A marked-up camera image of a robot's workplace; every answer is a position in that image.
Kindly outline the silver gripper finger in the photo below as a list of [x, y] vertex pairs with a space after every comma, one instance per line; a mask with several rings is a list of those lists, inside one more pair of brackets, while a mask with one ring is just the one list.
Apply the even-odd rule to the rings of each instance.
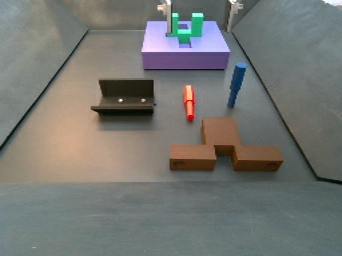
[[163, 13], [167, 21], [167, 33], [172, 33], [172, 2], [171, 0], [160, 0], [157, 11]]
[[243, 4], [239, 0], [228, 0], [228, 18], [227, 18], [227, 31], [232, 29], [233, 16], [243, 9]]

